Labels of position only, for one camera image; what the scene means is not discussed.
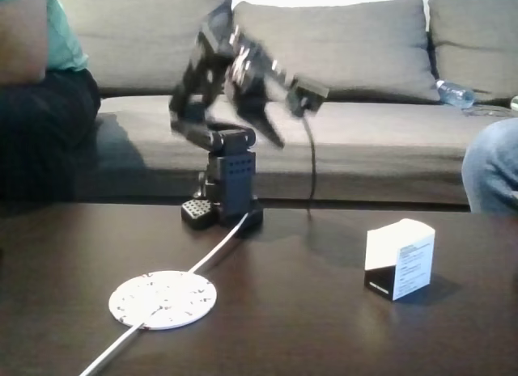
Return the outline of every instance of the white box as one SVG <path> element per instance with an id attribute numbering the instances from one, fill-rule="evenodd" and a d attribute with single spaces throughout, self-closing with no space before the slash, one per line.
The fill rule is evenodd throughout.
<path id="1" fill-rule="evenodd" d="M 435 230 L 403 219 L 367 232 L 366 287 L 395 301 L 430 284 Z"/>

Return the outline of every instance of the round coaster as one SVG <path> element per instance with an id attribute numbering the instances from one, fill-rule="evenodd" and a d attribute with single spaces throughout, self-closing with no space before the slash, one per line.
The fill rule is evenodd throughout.
<path id="1" fill-rule="evenodd" d="M 116 320 L 130 327 L 160 308 L 141 328 L 165 330 L 198 321 L 215 303 L 216 288 L 204 277 L 182 271 L 158 271 L 120 285 L 108 307 Z"/>

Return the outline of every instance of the person's arm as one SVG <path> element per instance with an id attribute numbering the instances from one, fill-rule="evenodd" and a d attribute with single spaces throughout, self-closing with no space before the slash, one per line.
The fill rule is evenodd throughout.
<path id="1" fill-rule="evenodd" d="M 0 0 L 0 87 L 45 77 L 47 0 Z"/>

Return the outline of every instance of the wire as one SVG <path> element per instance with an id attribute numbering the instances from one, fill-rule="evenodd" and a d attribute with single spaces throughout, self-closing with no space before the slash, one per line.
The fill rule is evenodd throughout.
<path id="1" fill-rule="evenodd" d="M 237 223 L 236 226 L 234 226 L 234 228 L 228 232 L 227 236 L 225 237 L 225 239 L 221 240 L 221 242 L 216 245 L 212 251 L 210 251 L 209 253 L 206 254 L 206 256 L 201 259 L 200 261 L 198 261 L 196 263 L 196 265 L 194 265 L 194 267 L 192 267 L 188 273 L 195 273 L 198 269 L 200 269 L 200 267 L 202 265 L 204 265 L 207 261 L 210 260 L 210 258 L 212 256 L 214 256 L 216 253 L 218 253 L 218 251 L 223 248 L 225 246 L 226 243 L 228 243 L 228 241 L 232 238 L 232 236 L 242 227 L 243 223 L 244 223 L 244 220 L 246 220 L 248 217 L 248 213 L 246 213 L 243 218 L 241 218 L 241 220 Z"/>
<path id="2" fill-rule="evenodd" d="M 248 213 L 246 213 L 241 220 L 237 223 L 234 228 L 230 232 L 228 232 L 227 236 L 218 245 L 216 245 L 212 250 L 203 257 L 200 261 L 198 261 L 189 271 L 188 273 L 195 273 L 200 267 L 202 267 L 205 263 L 207 263 L 218 251 L 228 243 L 228 241 L 232 238 L 234 234 L 242 227 L 244 221 L 248 218 Z M 146 315 L 146 318 L 142 319 L 142 322 L 136 323 L 130 329 L 128 329 L 122 336 L 120 336 L 113 344 L 111 344 L 104 352 L 100 354 L 79 376 L 90 376 L 95 374 L 100 370 L 100 367 L 104 364 L 105 360 L 112 355 L 117 348 L 119 348 L 125 341 L 127 341 L 134 333 L 138 331 L 150 317 L 155 315 L 158 311 L 162 310 L 162 307 L 158 307 L 153 310 L 152 313 Z"/>
<path id="3" fill-rule="evenodd" d="M 308 210 L 310 210 L 316 191 L 316 149 L 313 133 L 309 126 L 308 118 L 305 115 L 302 116 L 302 122 L 304 124 L 304 129 L 306 129 L 306 134 L 308 135 L 309 145 L 311 146 L 311 192 L 309 193 L 308 198 Z"/>

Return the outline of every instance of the jeans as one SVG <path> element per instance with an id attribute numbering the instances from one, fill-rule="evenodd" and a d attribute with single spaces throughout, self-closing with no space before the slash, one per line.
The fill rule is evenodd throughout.
<path id="1" fill-rule="evenodd" d="M 73 151 L 99 107 L 87 70 L 49 71 L 36 85 L 0 88 L 0 200 L 72 201 Z"/>
<path id="2" fill-rule="evenodd" d="M 518 216 L 518 118 L 478 134 L 466 151 L 462 181 L 472 212 Z"/>

